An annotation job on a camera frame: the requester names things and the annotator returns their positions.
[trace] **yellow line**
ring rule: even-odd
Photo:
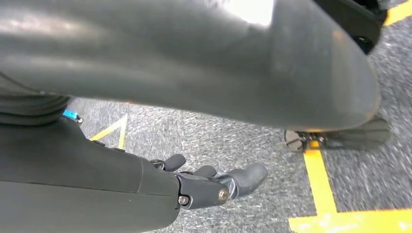
[[[336,205],[320,150],[307,150],[304,154],[313,201],[318,215],[336,213]]]
[[[412,0],[408,0],[407,2],[390,9],[388,17],[383,25],[389,26],[409,16],[412,16]]]
[[[127,125],[127,114],[123,117],[123,121],[121,123],[119,145],[117,146],[119,149],[123,149],[123,146],[124,146],[124,137],[126,135],[126,125]]]
[[[412,210],[380,210],[290,218],[297,233],[410,233]]]
[[[120,120],[116,121],[116,123],[114,123],[113,125],[107,127],[106,129],[102,130],[100,133],[94,135],[90,140],[94,141],[94,140],[99,140],[102,137],[108,135],[109,133],[113,132],[114,130],[116,130],[117,128],[121,127],[127,120],[127,114]]]

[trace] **robotic hand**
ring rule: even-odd
[[[181,154],[175,154],[166,161],[151,160],[160,170],[174,172],[186,160]],[[205,165],[195,172],[176,173],[179,180],[178,203],[183,209],[191,210],[223,205],[230,199],[251,194],[268,175],[263,164],[251,164],[246,169],[234,169],[216,176],[214,167]]]

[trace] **bolt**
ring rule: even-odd
[[[179,196],[179,204],[187,205],[189,203],[189,198],[186,196]]]
[[[222,188],[219,191],[218,199],[222,204],[227,202],[227,200],[229,199],[229,189],[227,189],[226,187]]]

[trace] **black foot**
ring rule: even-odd
[[[349,130],[326,133],[286,130],[284,138],[288,148],[297,152],[311,149],[311,141],[318,141],[319,147],[327,150],[371,150],[384,144],[389,139],[389,132],[388,122],[376,116],[364,125]]]

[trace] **blue cable connector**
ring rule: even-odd
[[[75,112],[65,110],[63,116],[76,121],[77,123],[83,123],[83,119]]]

